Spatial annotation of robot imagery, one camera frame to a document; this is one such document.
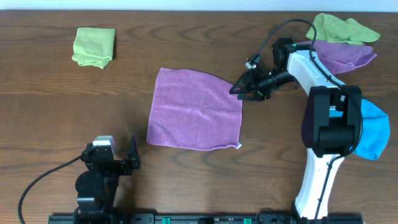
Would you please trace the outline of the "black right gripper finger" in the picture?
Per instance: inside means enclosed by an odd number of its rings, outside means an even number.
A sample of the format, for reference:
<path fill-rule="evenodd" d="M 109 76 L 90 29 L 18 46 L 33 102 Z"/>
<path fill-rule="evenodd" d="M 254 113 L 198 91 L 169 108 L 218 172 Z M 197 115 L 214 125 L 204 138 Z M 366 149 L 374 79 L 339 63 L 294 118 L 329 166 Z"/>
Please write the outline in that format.
<path fill-rule="evenodd" d="M 263 101 L 264 96 L 257 92 L 245 93 L 245 94 L 239 94 L 238 99 L 243 101 Z"/>
<path fill-rule="evenodd" d="M 229 94 L 231 95 L 244 95 L 251 92 L 252 76 L 241 75 L 238 81 L 230 88 Z"/>

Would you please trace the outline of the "purple microfiber cloth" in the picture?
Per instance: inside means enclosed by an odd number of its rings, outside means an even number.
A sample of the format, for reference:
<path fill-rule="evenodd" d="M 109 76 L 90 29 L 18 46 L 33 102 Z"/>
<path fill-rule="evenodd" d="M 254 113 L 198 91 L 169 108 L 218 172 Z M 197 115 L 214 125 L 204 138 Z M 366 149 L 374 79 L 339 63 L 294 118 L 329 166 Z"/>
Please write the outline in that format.
<path fill-rule="evenodd" d="M 239 149 L 243 102 L 229 94 L 231 87 L 208 73 L 161 68 L 155 81 L 147 143 L 195 151 Z"/>

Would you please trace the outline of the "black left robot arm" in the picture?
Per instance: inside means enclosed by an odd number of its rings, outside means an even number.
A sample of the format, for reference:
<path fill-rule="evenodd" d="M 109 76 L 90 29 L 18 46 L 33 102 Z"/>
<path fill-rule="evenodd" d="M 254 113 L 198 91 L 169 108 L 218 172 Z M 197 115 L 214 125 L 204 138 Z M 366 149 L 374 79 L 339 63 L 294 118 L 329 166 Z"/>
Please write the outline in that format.
<path fill-rule="evenodd" d="M 119 178 L 131 175 L 134 169 L 141 168 L 132 137 L 126 159 L 115 159 L 116 144 L 112 136 L 98 136 L 81 154 L 81 160 L 88 170 L 76 180 L 77 202 L 82 212 L 108 212 L 112 209 Z"/>

